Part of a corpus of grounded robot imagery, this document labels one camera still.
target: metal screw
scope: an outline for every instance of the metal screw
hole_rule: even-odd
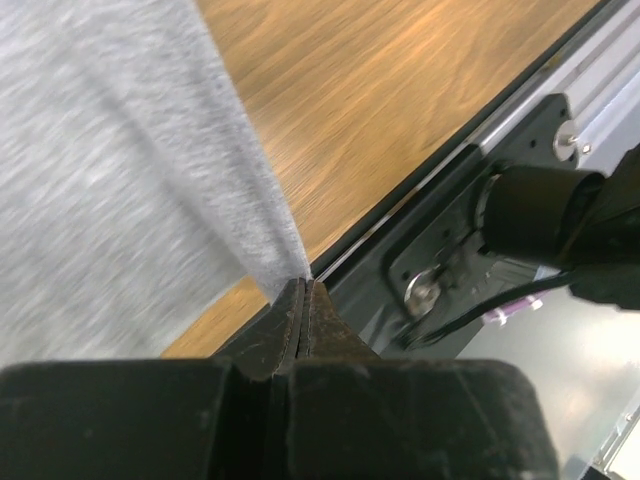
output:
[[[442,293],[440,285],[434,280],[434,275],[435,269],[427,269],[409,282],[404,294],[404,302],[411,315],[421,317],[433,310]]]

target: gray cloth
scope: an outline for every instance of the gray cloth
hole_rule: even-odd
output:
[[[0,365],[159,355],[309,265],[190,0],[0,0]]]

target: black cable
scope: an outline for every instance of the black cable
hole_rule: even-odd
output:
[[[562,272],[558,275],[549,278],[543,278],[541,280],[534,280],[533,282],[519,285],[505,292],[499,293],[487,300],[479,303],[475,307],[471,308],[467,312],[460,315],[455,320],[451,320],[445,323],[443,326],[424,334],[413,336],[416,328],[420,328],[420,324],[429,315],[428,313],[421,317],[413,327],[402,332],[399,338],[400,342],[408,350],[413,350],[423,346],[433,345],[439,342],[446,336],[466,327],[475,319],[482,317],[485,313],[500,308],[506,304],[520,300],[521,298],[529,295],[534,295],[545,290],[553,290],[555,288],[566,287],[575,282],[578,278],[576,272]]]

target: wooden surface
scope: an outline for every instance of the wooden surface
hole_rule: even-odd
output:
[[[596,0],[200,0],[310,260]],[[243,280],[169,350],[209,355],[263,305]]]

